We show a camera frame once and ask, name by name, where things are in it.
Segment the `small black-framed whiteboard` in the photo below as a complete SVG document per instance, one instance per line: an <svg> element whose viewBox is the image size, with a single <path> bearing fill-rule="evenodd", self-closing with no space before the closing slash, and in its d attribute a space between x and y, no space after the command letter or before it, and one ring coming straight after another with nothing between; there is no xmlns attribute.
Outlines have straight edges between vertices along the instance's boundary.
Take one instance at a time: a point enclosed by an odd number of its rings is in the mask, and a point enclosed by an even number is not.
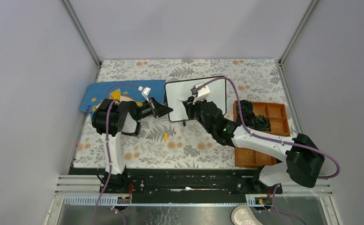
<svg viewBox="0 0 364 225"><path fill-rule="evenodd" d="M169 113L170 122L181 122L188 120L185 108L180 100L187 100L192 96L191 89L193 86L199 83L206 83L213 80L213 77L196 78L189 80L180 80L167 82L165 88L165 99L167 105L173 109L173 112ZM210 94L206 98L207 101L213 101L216 106L222 110L223 115L227 113L227 83L225 80L217 80L208 85Z"/></svg>

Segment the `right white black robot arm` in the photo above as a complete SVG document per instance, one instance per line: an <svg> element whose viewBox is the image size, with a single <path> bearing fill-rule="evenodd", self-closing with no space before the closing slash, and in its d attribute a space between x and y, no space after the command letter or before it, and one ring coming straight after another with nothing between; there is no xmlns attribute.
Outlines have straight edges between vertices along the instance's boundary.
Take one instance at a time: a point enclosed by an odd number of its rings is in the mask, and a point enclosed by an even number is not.
<svg viewBox="0 0 364 225"><path fill-rule="evenodd" d="M241 123L225 118L214 102L194 102L194 97L189 97L182 104L188 119L197 120L217 143L255 150L280 161L257 169L252 180L254 191L264 193L288 181L306 188L315 186L325 157L309 136L298 134L293 138L245 129Z"/></svg>

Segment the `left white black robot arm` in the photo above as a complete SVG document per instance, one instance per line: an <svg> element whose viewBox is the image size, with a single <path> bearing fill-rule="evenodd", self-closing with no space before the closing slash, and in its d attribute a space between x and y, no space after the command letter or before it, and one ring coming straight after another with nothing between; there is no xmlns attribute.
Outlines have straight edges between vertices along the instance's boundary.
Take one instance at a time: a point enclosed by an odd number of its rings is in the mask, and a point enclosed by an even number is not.
<svg viewBox="0 0 364 225"><path fill-rule="evenodd" d="M91 124L104 138L106 147L104 185L110 185L118 193L128 188L121 136L138 136L141 130L140 120L149 116L161 118L172 111L172 108L158 103L153 97L144 101L142 105L138 105L135 101L108 98L103 100L94 110Z"/></svg>

